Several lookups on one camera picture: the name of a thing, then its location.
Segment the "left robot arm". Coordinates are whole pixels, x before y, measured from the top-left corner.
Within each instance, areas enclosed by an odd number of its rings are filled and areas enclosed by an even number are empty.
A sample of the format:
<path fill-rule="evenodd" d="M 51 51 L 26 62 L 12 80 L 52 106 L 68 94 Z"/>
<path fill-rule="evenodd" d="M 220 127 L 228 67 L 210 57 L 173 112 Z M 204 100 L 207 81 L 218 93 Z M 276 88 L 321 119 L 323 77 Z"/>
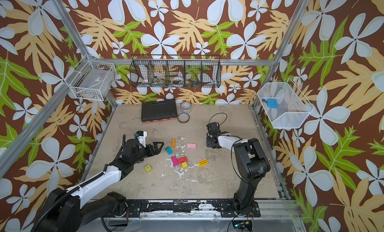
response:
<path fill-rule="evenodd" d="M 33 232 L 76 232 L 81 226 L 107 215 L 123 215 L 126 197 L 111 192 L 101 199 L 93 198 L 128 176 L 135 164 L 158 155 L 163 142 L 146 144 L 146 132 L 138 131 L 130 140 L 123 139 L 114 160 L 90 179 L 66 190 L 53 190 L 33 224 Z"/>

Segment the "pink rectangular block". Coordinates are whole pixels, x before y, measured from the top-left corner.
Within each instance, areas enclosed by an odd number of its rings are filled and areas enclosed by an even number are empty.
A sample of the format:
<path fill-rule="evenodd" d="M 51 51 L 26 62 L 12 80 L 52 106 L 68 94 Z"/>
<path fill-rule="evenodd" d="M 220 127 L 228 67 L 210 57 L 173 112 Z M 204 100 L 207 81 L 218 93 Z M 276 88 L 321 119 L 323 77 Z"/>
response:
<path fill-rule="evenodd" d="M 196 149 L 196 148 L 197 148 L 197 145 L 196 145 L 196 144 L 193 144 L 193 143 L 187 143 L 187 148 L 188 148 L 188 149 Z"/>

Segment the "teal triangular block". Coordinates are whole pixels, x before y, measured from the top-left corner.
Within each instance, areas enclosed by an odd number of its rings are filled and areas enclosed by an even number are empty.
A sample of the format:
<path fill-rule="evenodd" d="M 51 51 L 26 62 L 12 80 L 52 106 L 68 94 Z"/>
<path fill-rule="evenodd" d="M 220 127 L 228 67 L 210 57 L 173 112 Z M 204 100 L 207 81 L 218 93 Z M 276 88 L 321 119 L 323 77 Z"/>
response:
<path fill-rule="evenodd" d="M 172 149 L 170 147 L 166 147 L 165 151 L 167 152 L 168 155 L 172 155 L 173 154 L 173 151 L 172 151 Z"/>

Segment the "brown tape roll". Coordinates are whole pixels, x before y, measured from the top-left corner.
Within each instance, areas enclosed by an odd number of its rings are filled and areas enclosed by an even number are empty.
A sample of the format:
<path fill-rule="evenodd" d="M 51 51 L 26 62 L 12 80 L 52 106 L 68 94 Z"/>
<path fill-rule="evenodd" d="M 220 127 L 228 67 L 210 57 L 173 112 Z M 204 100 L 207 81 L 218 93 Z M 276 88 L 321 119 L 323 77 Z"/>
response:
<path fill-rule="evenodd" d="M 188 113 L 180 113 L 177 119 L 179 123 L 186 124 L 190 120 L 190 115 Z"/>

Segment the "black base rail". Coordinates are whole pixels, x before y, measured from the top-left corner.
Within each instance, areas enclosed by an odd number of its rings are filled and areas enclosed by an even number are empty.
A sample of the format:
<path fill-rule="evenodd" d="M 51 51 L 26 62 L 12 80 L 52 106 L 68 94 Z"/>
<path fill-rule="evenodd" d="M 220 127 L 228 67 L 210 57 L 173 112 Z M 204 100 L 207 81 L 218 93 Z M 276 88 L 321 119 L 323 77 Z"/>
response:
<path fill-rule="evenodd" d="M 126 200 L 129 218 L 151 217 L 197 217 L 197 218 L 233 218 L 250 215 L 261 217 L 256 201 L 240 209 L 232 199 L 198 200 Z"/>

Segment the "blue object in basket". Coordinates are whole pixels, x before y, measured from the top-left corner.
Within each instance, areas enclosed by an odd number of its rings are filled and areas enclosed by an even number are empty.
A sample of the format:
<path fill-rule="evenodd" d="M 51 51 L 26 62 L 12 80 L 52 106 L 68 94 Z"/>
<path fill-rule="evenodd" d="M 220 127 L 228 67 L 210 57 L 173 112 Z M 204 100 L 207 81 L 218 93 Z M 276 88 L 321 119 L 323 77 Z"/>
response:
<path fill-rule="evenodd" d="M 268 108 L 278 108 L 278 102 L 276 99 L 273 99 L 273 98 L 268 98 L 268 99 L 265 99 L 263 98 L 262 99 L 262 102 L 268 107 Z"/>

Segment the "black red tool case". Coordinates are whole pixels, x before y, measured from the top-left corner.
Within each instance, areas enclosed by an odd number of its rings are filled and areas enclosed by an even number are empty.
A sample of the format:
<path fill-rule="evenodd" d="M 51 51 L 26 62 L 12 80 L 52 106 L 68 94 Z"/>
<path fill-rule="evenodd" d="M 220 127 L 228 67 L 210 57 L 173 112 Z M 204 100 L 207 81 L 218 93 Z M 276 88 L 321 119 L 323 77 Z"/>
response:
<path fill-rule="evenodd" d="M 143 123 L 171 120 L 177 117 L 178 112 L 174 99 L 142 103 L 141 121 Z"/>

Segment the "yellow green cube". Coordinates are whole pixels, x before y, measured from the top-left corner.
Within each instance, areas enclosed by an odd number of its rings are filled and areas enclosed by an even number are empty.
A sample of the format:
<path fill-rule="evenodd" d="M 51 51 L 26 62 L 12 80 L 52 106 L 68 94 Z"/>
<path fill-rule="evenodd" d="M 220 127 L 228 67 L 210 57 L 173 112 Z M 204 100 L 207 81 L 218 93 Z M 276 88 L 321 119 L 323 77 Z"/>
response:
<path fill-rule="evenodd" d="M 145 166 L 145 170 L 147 173 L 152 171 L 152 167 L 150 165 Z"/>

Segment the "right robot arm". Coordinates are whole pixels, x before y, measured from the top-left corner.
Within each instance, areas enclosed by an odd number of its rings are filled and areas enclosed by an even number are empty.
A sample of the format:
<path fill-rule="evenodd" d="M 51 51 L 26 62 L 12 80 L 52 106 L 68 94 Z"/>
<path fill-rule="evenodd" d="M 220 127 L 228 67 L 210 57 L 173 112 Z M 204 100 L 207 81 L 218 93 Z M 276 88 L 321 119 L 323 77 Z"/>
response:
<path fill-rule="evenodd" d="M 255 211 L 255 193 L 258 184 L 270 171 L 269 160 L 258 139 L 242 139 L 220 130 L 219 123 L 207 125 L 207 147 L 212 149 L 228 149 L 231 157 L 235 157 L 238 176 L 241 180 L 234 194 L 233 206 L 236 214 Z"/>

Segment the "white mesh basket right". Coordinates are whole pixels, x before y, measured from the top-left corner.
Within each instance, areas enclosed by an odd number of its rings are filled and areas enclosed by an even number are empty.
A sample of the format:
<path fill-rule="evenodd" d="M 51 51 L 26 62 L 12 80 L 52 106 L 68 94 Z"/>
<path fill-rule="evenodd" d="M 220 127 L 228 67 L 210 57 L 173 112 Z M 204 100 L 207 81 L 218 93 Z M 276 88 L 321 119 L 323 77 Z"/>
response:
<path fill-rule="evenodd" d="M 287 82 L 267 82 L 259 91 L 258 98 L 274 129 L 299 129 L 314 110 L 301 89 L 289 79 Z M 273 98 L 278 108 L 268 108 L 262 99 Z"/>

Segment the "clear tape roll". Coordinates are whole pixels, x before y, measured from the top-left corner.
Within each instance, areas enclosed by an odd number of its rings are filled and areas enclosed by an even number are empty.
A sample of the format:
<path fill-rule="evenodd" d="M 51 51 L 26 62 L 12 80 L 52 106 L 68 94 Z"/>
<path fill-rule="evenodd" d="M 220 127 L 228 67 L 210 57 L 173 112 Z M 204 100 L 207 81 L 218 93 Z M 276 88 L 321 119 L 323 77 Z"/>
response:
<path fill-rule="evenodd" d="M 181 113 L 189 114 L 192 111 L 192 104 L 190 102 L 184 101 L 180 103 L 180 111 Z"/>

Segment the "yellow red striped block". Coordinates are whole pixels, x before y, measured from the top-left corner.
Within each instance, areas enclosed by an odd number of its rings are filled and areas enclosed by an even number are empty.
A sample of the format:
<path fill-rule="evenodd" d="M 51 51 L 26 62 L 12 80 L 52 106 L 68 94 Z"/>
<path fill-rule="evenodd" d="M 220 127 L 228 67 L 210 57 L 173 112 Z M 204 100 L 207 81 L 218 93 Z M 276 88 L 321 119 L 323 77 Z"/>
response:
<path fill-rule="evenodd" d="M 199 167 L 207 165 L 209 162 L 207 159 L 201 160 L 198 162 Z"/>

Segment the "white tape roll in basket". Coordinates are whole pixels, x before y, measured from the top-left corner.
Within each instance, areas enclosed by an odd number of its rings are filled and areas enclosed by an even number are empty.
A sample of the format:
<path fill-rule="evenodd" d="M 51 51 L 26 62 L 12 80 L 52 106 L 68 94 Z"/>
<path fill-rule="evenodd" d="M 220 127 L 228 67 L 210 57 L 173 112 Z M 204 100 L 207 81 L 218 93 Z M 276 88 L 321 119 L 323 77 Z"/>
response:
<path fill-rule="evenodd" d="M 183 84 L 184 79 L 181 76 L 175 76 L 171 79 L 171 84 Z"/>

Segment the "magenta block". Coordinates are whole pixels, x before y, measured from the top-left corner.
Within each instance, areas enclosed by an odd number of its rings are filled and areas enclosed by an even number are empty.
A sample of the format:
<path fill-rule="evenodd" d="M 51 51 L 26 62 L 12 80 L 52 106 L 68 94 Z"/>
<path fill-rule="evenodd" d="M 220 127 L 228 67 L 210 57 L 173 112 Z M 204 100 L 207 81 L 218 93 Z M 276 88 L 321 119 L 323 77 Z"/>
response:
<path fill-rule="evenodd" d="M 172 156 L 171 161 L 172 161 L 174 167 L 176 167 L 179 164 L 176 156 Z"/>

